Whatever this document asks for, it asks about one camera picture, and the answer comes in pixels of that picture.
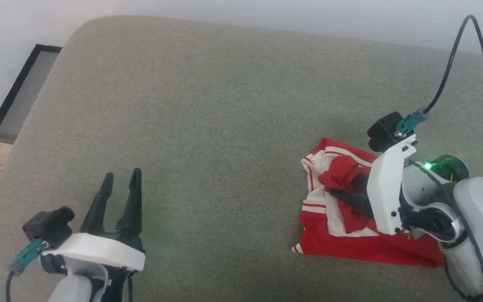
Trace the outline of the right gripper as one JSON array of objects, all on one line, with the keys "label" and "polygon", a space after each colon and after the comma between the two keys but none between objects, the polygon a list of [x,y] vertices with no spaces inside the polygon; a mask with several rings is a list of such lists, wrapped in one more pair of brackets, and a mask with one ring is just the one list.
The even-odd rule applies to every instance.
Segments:
[{"label": "right gripper", "polygon": [[[431,237],[441,246],[470,243],[468,224],[454,194],[460,180],[469,176],[468,167],[453,155],[442,155],[431,162],[414,162],[404,167],[401,179],[400,214],[402,226],[413,239]],[[369,174],[351,180],[353,190],[365,190]],[[372,219],[366,193],[329,189],[329,194]]]}]

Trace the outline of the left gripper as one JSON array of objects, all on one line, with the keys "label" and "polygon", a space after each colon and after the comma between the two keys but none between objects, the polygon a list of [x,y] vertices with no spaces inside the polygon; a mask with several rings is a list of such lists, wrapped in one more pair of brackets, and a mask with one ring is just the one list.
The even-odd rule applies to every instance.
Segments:
[{"label": "left gripper", "polygon": [[[114,174],[105,175],[86,214],[81,233],[102,235],[107,201],[112,193]],[[129,195],[116,231],[140,235],[142,231],[142,171],[134,169]],[[63,274],[48,298],[50,302],[124,302],[124,289],[145,264],[143,252],[44,252],[44,271]]]}]

